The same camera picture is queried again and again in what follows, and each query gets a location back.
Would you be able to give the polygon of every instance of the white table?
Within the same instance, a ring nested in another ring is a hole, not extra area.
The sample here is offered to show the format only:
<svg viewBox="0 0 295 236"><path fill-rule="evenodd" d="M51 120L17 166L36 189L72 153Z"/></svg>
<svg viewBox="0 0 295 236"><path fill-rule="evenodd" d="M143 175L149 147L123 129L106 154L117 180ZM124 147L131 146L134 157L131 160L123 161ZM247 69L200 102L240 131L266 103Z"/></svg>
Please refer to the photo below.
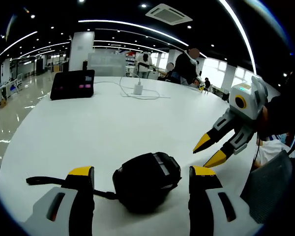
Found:
<svg viewBox="0 0 295 236"><path fill-rule="evenodd" d="M119 78L96 77L96 82ZM122 85L133 86L135 78ZM14 134L0 171L0 196L18 221L26 221L33 204L53 186L28 186L26 178L65 178L76 167L95 167L95 188L114 191L112 175L122 163L148 152L165 152L181 166L182 180L156 213L133 215L118 201L94 196L93 235L189 235L189 166L203 165L227 141L192 154L228 104L212 93L162 81L144 80L170 98L142 101L121 97L119 86L95 84L92 98L42 99ZM222 184L240 194L256 151L256 137L237 156L217 166Z"/></svg>

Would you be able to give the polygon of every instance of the black bag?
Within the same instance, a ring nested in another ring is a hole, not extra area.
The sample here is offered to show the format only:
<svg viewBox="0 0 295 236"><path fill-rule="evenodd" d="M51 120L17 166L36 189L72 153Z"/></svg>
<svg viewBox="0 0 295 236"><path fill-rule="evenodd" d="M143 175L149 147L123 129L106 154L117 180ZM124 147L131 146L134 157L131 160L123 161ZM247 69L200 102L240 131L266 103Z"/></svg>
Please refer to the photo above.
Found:
<svg viewBox="0 0 295 236"><path fill-rule="evenodd" d="M163 152L137 156L115 171L119 201L131 212L149 212L164 202L180 181L180 166Z"/></svg>

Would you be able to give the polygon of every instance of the ceiling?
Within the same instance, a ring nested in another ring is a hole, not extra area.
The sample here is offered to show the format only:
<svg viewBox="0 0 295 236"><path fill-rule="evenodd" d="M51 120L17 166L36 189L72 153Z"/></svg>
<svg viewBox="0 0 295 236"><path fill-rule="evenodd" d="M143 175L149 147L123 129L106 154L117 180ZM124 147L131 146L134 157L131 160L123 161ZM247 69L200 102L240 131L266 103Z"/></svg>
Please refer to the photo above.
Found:
<svg viewBox="0 0 295 236"><path fill-rule="evenodd" d="M283 73L290 72L295 64L295 55L290 56L292 49L283 43L283 40L270 25L245 1L228 0L228 2L240 19L249 38L257 73L270 84L281 83L284 80ZM284 2L283 5L279 0L265 1L271 11L279 18L295 45L295 24L291 21L291 19L295 20L295 16L290 17L290 15L295 15L291 12L292 10L295 11L295 5L293 3L286 5L286 1ZM142 8L142 3L145 3L147 7ZM84 2L79 2L79 0L25 0L11 1L10 4L1 1L0 35L6 35L6 37L4 39L0 37L0 52L25 35L34 31L37 31L37 33L4 52L0 56L0 62L5 58L16 58L38 48L70 42L69 36L73 37L74 32L87 31L88 29L95 31L95 40L144 45L165 52L168 52L169 49L181 48L185 50L186 48L179 42L146 29L115 23L78 23L79 20L105 19L130 22L162 31L192 47L197 47L208 57L221 60L227 58L228 63L253 71L246 45L232 18L218 0L201 1L198 5L190 0L184 1L184 4L179 1L162 1L162 3L193 19L191 22L175 26L145 15L159 3L155 0L132 0L128 2L114 0L85 0ZM94 44L108 46L108 43L95 42ZM121 47L125 45L127 48L139 48L139 46L121 43ZM63 52L66 51L65 48L68 48L67 53L69 53L70 44L54 46L52 50Z"/></svg>

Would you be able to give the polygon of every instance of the person sitting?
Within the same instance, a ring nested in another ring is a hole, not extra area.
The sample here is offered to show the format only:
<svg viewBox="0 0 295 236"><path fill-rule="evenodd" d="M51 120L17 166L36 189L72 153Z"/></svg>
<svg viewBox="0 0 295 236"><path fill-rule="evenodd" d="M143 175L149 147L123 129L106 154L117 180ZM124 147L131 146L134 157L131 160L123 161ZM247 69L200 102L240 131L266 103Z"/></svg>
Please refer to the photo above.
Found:
<svg viewBox="0 0 295 236"><path fill-rule="evenodd" d="M208 91L209 87L211 86L211 83L210 81L208 80L208 78L205 78L205 88L204 88L204 91Z"/></svg>
<svg viewBox="0 0 295 236"><path fill-rule="evenodd" d="M147 79L148 78L148 69L153 65L152 59L147 52L143 53L143 56L139 56L136 61L138 65L138 76L139 78Z"/></svg>

